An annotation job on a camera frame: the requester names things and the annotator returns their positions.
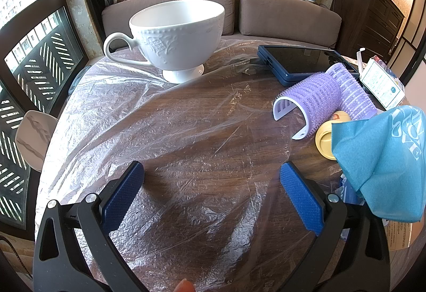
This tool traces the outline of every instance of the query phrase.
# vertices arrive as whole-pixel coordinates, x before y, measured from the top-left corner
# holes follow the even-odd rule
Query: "cabinet drawer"
[[[385,22],[387,21],[391,5],[388,0],[371,0],[369,10],[374,12]]]
[[[387,25],[389,25],[396,33],[398,33],[399,27],[404,17],[398,13],[393,7],[391,7],[386,20]]]
[[[374,13],[370,13],[366,19],[365,30],[374,37],[382,40],[389,47],[396,36],[396,32]]]
[[[377,54],[381,58],[387,55],[390,49],[388,45],[384,44],[373,35],[363,30],[359,34],[358,40],[355,42],[354,47],[358,50],[359,48],[364,47],[366,52]]]

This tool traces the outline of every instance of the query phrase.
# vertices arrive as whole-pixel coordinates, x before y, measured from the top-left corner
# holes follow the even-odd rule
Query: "blue bag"
[[[331,150],[371,212],[420,221],[426,203],[425,113],[400,106],[369,120],[333,123]]]

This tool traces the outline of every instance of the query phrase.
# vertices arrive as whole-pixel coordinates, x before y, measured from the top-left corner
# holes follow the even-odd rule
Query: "cardboard box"
[[[404,223],[389,221],[389,224],[385,227],[389,251],[406,249],[412,245],[423,229],[424,223],[424,214],[419,222]]]
[[[403,84],[377,55],[368,61],[359,79],[386,110],[399,105],[405,97]]]

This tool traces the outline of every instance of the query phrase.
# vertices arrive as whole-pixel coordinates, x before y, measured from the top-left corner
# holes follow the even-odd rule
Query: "yellow container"
[[[331,152],[331,124],[334,122],[350,122],[351,118],[348,113],[338,110],[333,113],[331,119],[319,127],[315,135],[315,144],[322,156],[329,160],[336,160]]]

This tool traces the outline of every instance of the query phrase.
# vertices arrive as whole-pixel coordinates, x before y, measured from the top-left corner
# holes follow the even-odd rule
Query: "clear plastic sheet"
[[[172,291],[183,278],[197,291],[275,291],[314,239],[278,169],[291,159],[327,193],[339,186],[341,170],[313,138],[291,140],[305,124],[298,109],[274,121],[273,101],[284,88],[257,64],[259,44],[271,43],[221,40],[204,75],[181,85],[155,68],[97,62],[48,148],[36,227],[48,200],[81,201],[138,160],[145,183],[110,236],[150,291]],[[138,52],[116,54],[143,60]]]

